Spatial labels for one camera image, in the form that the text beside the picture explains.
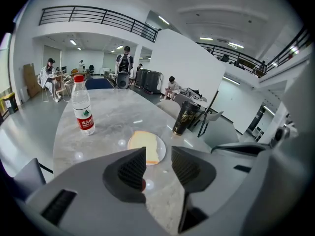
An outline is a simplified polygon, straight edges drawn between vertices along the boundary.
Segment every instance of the white plate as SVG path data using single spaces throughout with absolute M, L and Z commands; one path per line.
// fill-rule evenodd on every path
M 166 155 L 166 146 L 160 137 L 158 137 L 157 135 L 155 135 L 155 136 L 156 136 L 156 140 L 157 140 L 157 157 L 158 157 L 158 162 L 160 163 L 160 161 L 162 161 Z M 128 145 L 127 145 L 128 149 L 129 149 L 130 140 L 131 140 L 131 137 L 128 141 Z

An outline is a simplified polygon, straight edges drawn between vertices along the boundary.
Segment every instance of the black metal railing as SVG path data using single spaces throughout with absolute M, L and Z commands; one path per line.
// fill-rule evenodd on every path
M 249 55 L 218 45 L 205 43 L 197 44 L 205 48 L 218 60 L 233 64 L 238 68 L 241 68 L 251 74 L 258 76 L 259 78 L 265 75 L 266 66 L 263 65 L 262 62 L 260 62 L 259 60 L 256 60 Z
M 299 52 L 312 43 L 311 36 L 305 27 L 299 31 L 295 38 L 267 64 L 267 72 L 274 69 L 298 55 Z
M 55 6 L 42 9 L 39 25 L 55 22 L 91 22 L 128 30 L 154 42 L 158 31 L 124 14 L 90 6 Z

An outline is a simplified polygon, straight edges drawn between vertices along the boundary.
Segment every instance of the trash bin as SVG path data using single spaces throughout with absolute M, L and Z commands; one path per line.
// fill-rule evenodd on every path
M 16 104 L 16 101 L 15 101 L 14 93 L 8 94 L 2 99 L 4 100 L 6 108 L 9 110 L 10 114 L 14 114 L 16 111 L 19 110 L 18 105 Z

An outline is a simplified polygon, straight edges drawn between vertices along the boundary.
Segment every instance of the water bottle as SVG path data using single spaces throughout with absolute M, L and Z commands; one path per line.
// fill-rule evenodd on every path
M 85 135 L 91 135 L 95 131 L 95 125 L 91 112 L 90 96 L 83 79 L 83 75 L 74 76 L 71 101 L 81 132 Z

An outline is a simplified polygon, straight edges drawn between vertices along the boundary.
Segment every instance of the bread slice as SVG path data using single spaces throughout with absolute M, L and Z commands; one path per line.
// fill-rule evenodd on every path
M 158 142 L 155 134 L 147 131 L 135 131 L 128 143 L 128 149 L 146 147 L 146 162 L 158 164 Z

